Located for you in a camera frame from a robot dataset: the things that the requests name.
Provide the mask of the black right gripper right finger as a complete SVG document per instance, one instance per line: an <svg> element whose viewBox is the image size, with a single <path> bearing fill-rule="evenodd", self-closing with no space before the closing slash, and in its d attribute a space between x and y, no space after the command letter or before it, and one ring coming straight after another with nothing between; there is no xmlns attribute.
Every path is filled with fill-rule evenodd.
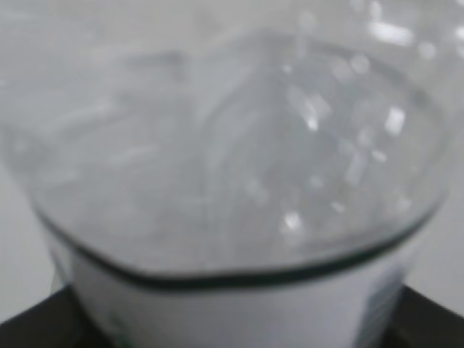
<svg viewBox="0 0 464 348"><path fill-rule="evenodd" d="M407 287L387 331L388 347L463 347L463 317Z"/></svg>

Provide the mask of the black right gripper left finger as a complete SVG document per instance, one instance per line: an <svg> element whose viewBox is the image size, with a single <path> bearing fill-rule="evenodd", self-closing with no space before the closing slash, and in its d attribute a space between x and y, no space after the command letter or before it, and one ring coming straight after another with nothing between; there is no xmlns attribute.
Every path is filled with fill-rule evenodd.
<svg viewBox="0 0 464 348"><path fill-rule="evenodd" d="M108 347L109 340L84 313L69 286L1 324L9 348Z"/></svg>

